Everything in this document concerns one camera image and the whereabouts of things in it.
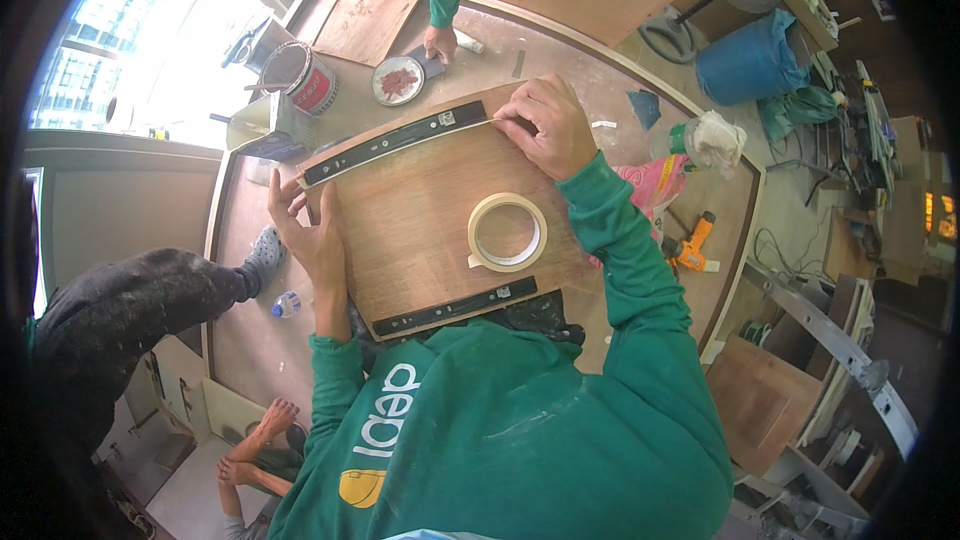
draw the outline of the masking tape strip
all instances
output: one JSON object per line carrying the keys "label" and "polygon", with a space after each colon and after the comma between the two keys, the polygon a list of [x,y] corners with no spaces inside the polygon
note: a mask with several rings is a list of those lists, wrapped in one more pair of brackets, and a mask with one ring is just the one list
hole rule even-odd
{"label": "masking tape strip", "polygon": [[[530,240],[530,245],[520,251],[520,254],[513,257],[498,257],[484,250],[480,242],[477,241],[477,228],[484,216],[490,211],[504,205],[513,205],[520,207],[530,214],[534,221],[534,236]],[[470,244],[470,252],[467,263],[471,268],[483,266],[488,270],[499,271],[501,273],[512,273],[514,271],[524,270],[534,264],[546,247],[546,219],[537,205],[530,202],[519,194],[512,192],[500,192],[492,194],[477,204],[470,214],[469,222],[466,224],[466,241]]]}

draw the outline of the red label on can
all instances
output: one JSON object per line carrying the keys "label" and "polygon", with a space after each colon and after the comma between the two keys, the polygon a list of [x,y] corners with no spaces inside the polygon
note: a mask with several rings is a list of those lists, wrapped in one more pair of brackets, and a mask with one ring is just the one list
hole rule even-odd
{"label": "red label on can", "polygon": [[327,90],[330,90],[330,79],[315,68],[310,72],[310,78],[306,80],[303,90],[294,94],[294,105],[304,111],[310,111],[320,104],[327,95]]}

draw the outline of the printed logo on sweatshirt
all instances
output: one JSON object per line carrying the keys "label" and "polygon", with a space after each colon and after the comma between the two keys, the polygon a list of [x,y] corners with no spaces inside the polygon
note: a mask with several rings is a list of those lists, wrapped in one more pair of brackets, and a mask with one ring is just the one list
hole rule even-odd
{"label": "printed logo on sweatshirt", "polygon": [[376,412],[366,416],[360,428],[360,441],[354,453],[385,460],[383,469],[347,469],[340,474],[340,498],[357,509],[373,507],[380,497],[387,463],[394,455],[393,447],[401,437],[403,416],[414,402],[413,390],[420,387],[415,381],[417,370],[409,363],[398,363],[383,379],[384,392],[373,401]]}

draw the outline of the gray crocs shoe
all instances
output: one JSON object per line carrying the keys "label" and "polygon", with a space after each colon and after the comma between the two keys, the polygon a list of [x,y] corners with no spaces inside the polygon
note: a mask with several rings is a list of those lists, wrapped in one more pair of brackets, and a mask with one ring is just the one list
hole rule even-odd
{"label": "gray crocs shoe", "polygon": [[244,269],[253,269],[259,277],[259,287],[251,295],[256,296],[270,286],[287,258],[287,247],[281,243],[281,235],[273,223],[263,228],[253,244],[253,251],[244,260]]}

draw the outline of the paint can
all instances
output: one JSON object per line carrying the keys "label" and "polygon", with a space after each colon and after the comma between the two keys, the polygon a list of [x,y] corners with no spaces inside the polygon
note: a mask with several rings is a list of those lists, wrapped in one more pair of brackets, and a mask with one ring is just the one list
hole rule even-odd
{"label": "paint can", "polygon": [[340,80],[310,46],[299,40],[283,42],[270,54],[260,72],[261,84],[289,83],[284,94],[294,106],[314,117],[326,111],[337,97]]}

